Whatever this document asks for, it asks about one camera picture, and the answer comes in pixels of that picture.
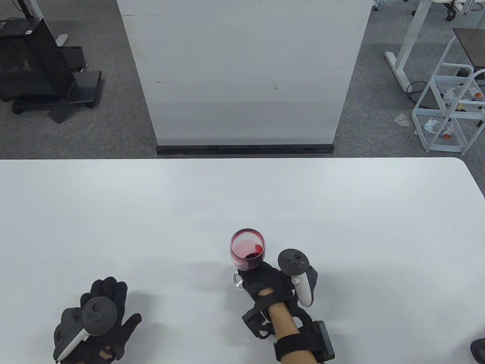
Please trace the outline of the person's right hand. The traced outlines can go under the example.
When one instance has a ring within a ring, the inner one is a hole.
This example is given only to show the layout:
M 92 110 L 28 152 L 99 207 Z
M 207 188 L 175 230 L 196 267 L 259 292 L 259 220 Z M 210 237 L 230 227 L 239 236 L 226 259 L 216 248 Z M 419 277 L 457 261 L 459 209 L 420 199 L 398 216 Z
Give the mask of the person's right hand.
M 291 278 L 284 272 L 261 262 L 256 268 L 250 270 L 237 269 L 243 281 L 244 289 L 258 302 L 262 298 L 262 291 L 272 289 L 276 302 L 284 302 L 287 306 L 297 306 L 295 286 Z

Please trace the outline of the person's left hand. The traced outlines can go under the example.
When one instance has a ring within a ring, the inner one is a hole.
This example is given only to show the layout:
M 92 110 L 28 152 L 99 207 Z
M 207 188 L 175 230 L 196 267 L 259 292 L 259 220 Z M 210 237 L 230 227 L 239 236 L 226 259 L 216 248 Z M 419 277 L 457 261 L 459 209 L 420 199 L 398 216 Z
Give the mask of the person's left hand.
M 141 323 L 139 313 L 124 320 L 128 286 L 114 277 L 96 280 L 80 305 L 64 309 L 54 330 L 56 363 L 108 364 L 119 361 Z

